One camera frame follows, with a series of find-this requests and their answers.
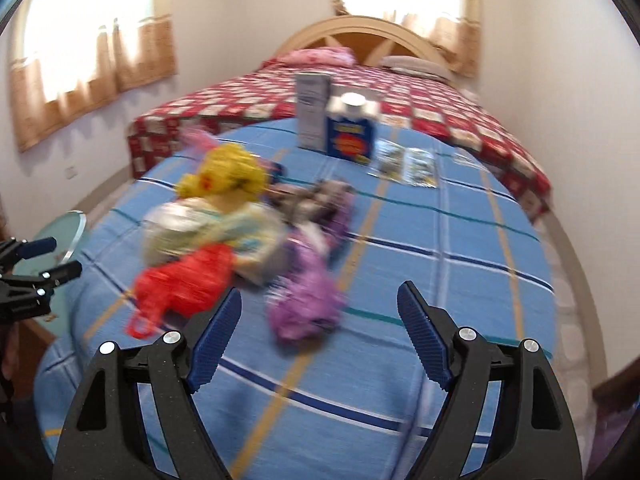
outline white box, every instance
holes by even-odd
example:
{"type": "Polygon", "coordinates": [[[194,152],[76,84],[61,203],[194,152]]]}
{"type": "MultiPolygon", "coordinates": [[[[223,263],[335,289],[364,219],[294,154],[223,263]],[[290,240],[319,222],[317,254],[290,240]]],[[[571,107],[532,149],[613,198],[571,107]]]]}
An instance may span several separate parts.
{"type": "Polygon", "coordinates": [[[331,75],[326,72],[296,74],[298,146],[326,152],[326,104],[331,94],[331,75]]]}

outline purple cloth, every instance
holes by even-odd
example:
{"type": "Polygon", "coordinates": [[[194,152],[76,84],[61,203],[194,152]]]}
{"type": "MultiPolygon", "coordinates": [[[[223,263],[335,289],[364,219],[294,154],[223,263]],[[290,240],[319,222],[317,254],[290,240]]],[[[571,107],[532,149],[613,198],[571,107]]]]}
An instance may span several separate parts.
{"type": "Polygon", "coordinates": [[[616,445],[622,433],[626,430],[631,418],[640,409],[636,402],[631,408],[619,413],[598,416],[596,432],[591,447],[591,457],[587,475],[592,474],[616,445]]]}
{"type": "Polygon", "coordinates": [[[289,242],[291,269],[273,283],[266,300],[271,329],[280,341],[292,343],[334,329],[346,300],[306,236],[296,230],[289,242]]]}
{"type": "Polygon", "coordinates": [[[326,225],[322,225],[324,238],[329,245],[329,251],[337,249],[347,234],[351,222],[354,200],[355,195],[353,193],[345,193],[338,211],[326,225]]]}

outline plush toy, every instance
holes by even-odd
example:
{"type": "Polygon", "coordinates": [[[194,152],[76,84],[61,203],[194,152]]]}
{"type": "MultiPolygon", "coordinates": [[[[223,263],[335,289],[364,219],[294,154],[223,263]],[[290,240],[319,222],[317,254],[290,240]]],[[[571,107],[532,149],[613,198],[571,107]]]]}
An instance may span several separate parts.
{"type": "Polygon", "coordinates": [[[277,212],[257,200],[266,186],[257,157],[227,142],[204,157],[196,174],[177,185],[176,202],[145,217],[147,265],[164,264],[198,248],[225,243],[234,250],[234,270],[261,285],[286,268],[287,232],[277,212]]]}
{"type": "Polygon", "coordinates": [[[231,283],[233,261],[231,247],[218,244],[144,270],[134,284],[138,309],[127,333],[144,339],[155,333],[169,310],[190,318],[212,308],[231,283]]]}
{"type": "Polygon", "coordinates": [[[326,268],[324,249],[318,246],[321,237],[308,235],[313,226],[319,230],[309,223],[289,237],[290,270],[273,283],[266,297],[269,325],[283,343],[330,332],[346,304],[326,268]]]}
{"type": "Polygon", "coordinates": [[[346,304],[327,260],[347,233],[353,188],[337,180],[309,189],[278,184],[270,187],[268,199],[294,226],[289,272],[267,294],[269,324],[281,342],[322,335],[334,329],[346,304]]]}
{"type": "Polygon", "coordinates": [[[267,190],[267,198],[290,224],[323,223],[342,208],[352,193],[350,184],[341,180],[319,180],[311,188],[275,184],[267,190]]]}
{"type": "MultiPolygon", "coordinates": [[[[183,127],[180,131],[179,138],[187,155],[193,157],[194,160],[198,162],[201,162],[211,150],[221,145],[216,136],[210,134],[201,126],[190,125],[183,127]]],[[[271,162],[258,155],[252,156],[267,174],[269,184],[275,184],[280,180],[280,177],[286,173],[283,165],[277,162],[271,162]]]]}

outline red checkered bedspread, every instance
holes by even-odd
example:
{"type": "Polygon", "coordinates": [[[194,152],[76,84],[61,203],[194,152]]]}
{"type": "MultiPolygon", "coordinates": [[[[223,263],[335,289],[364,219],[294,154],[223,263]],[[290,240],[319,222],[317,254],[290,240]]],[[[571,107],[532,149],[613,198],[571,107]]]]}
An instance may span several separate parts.
{"type": "MultiPolygon", "coordinates": [[[[383,95],[381,122],[398,124],[475,155],[533,221],[547,211],[549,180],[502,125],[455,89],[379,68],[318,66],[333,82],[383,95]]],[[[294,117],[294,74],[308,67],[269,66],[189,94],[135,119],[129,129],[133,175],[139,178],[182,147],[178,129],[200,124],[219,134],[246,124],[294,117]]]]}

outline screw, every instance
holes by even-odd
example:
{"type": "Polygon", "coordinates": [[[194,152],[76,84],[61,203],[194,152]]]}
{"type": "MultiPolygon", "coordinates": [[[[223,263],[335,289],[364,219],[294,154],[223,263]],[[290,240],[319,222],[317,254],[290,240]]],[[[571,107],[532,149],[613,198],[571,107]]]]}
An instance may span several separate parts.
{"type": "Polygon", "coordinates": [[[540,345],[533,341],[533,339],[527,339],[524,342],[524,348],[529,352],[537,352],[540,349],[540,345]]]}
{"type": "Polygon", "coordinates": [[[100,345],[100,353],[107,355],[113,352],[116,349],[116,345],[114,342],[107,341],[106,343],[102,343],[100,345]]]}
{"type": "Polygon", "coordinates": [[[171,345],[173,343],[177,343],[180,341],[180,332],[176,332],[175,330],[171,330],[171,332],[167,332],[162,336],[162,341],[171,345]]]}
{"type": "Polygon", "coordinates": [[[465,341],[473,341],[478,334],[476,334],[476,331],[472,328],[461,328],[458,335],[465,341]]]}

